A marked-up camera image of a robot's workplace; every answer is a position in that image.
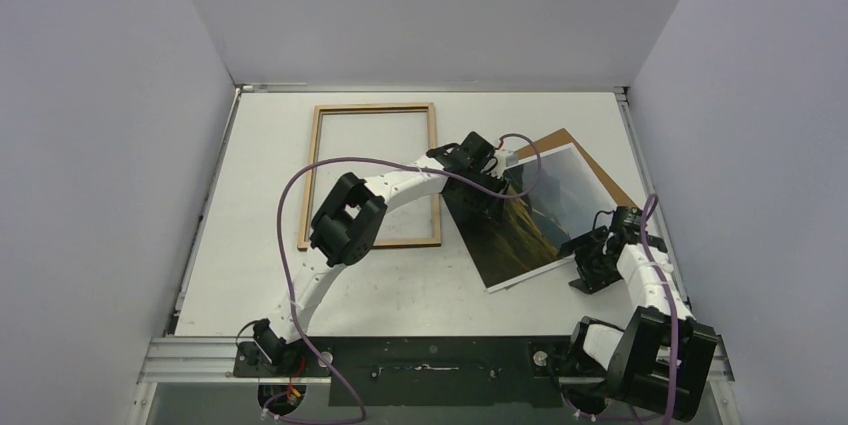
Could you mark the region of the brown frame backing board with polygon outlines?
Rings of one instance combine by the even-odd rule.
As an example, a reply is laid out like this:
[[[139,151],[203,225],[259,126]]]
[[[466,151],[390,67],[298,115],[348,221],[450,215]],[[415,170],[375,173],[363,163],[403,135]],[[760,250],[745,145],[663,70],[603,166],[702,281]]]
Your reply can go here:
[[[565,128],[556,130],[538,140],[534,141],[536,149],[542,152],[548,152],[556,148],[573,145],[588,167],[592,170],[596,178],[600,181],[603,188],[608,192],[610,197],[617,205],[637,207],[638,204],[632,199],[626,191],[618,185],[618,183],[607,173],[607,171],[586,151],[586,149],[577,141],[577,139]]]

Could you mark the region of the clear glass pane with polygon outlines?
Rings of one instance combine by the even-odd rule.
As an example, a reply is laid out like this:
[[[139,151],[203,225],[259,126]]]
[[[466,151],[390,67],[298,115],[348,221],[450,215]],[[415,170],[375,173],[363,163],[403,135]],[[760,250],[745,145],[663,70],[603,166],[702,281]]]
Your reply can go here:
[[[354,156],[408,164],[429,148],[428,116],[423,111],[321,115],[318,160]],[[364,179],[389,170],[371,163],[336,163],[315,169],[311,210],[320,207],[341,175],[352,172]],[[433,242],[432,203],[431,197],[420,198],[388,213],[376,244],[420,246],[427,240]]]

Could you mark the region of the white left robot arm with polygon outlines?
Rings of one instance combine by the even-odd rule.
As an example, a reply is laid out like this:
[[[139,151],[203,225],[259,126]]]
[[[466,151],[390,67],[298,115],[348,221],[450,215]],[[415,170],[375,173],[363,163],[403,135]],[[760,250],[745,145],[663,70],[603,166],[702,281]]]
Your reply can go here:
[[[462,143],[430,149],[412,163],[384,161],[387,172],[376,176],[341,175],[308,222],[303,260],[282,264],[286,285],[280,304],[252,324],[262,366],[277,376],[296,367],[295,343],[341,272],[374,248],[389,213],[441,196],[487,216],[505,201],[509,181],[504,173],[514,161],[513,152],[471,132]]]

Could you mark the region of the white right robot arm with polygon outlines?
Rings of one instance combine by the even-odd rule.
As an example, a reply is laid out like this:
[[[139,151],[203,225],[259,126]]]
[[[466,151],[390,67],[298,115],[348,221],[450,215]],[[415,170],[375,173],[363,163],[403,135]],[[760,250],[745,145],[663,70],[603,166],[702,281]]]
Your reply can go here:
[[[647,231],[650,214],[619,206],[609,215],[609,224],[594,224],[560,251],[575,260],[578,276],[570,287],[593,294],[621,282],[633,312],[624,326],[590,317],[578,322],[565,347],[564,365],[604,378],[593,385],[565,386],[563,397],[591,420],[618,401],[653,412],[664,423],[688,422],[699,409],[718,335],[684,302],[665,242]]]

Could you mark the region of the landscape photo print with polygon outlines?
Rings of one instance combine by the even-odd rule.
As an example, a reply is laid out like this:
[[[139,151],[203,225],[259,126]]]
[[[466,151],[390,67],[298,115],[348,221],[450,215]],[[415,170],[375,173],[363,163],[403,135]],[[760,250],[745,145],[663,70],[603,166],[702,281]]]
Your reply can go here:
[[[500,217],[464,216],[446,203],[485,290],[494,293],[567,263],[560,246],[594,227],[617,205],[573,145],[528,157],[504,172],[508,194]]]

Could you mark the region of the wooden picture frame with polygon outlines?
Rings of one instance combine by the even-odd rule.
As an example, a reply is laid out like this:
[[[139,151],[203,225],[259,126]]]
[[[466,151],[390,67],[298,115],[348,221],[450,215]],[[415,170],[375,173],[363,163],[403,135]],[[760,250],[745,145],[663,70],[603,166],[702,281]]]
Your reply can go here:
[[[437,126],[435,106],[432,102],[316,105],[314,107],[311,138],[308,149],[309,163],[314,164],[318,161],[320,140],[322,138],[322,124],[325,116],[403,113],[423,113],[426,116],[427,145],[428,149],[434,148],[436,146],[437,139]],[[308,232],[310,230],[309,225],[313,211],[315,171],[309,170],[306,172],[304,180],[304,195],[302,199],[297,239],[297,249],[301,252],[304,252],[309,248]],[[375,247],[377,249],[402,249],[441,246],[442,224],[440,200],[433,196],[430,201],[432,215],[430,237],[377,240],[375,242]]]

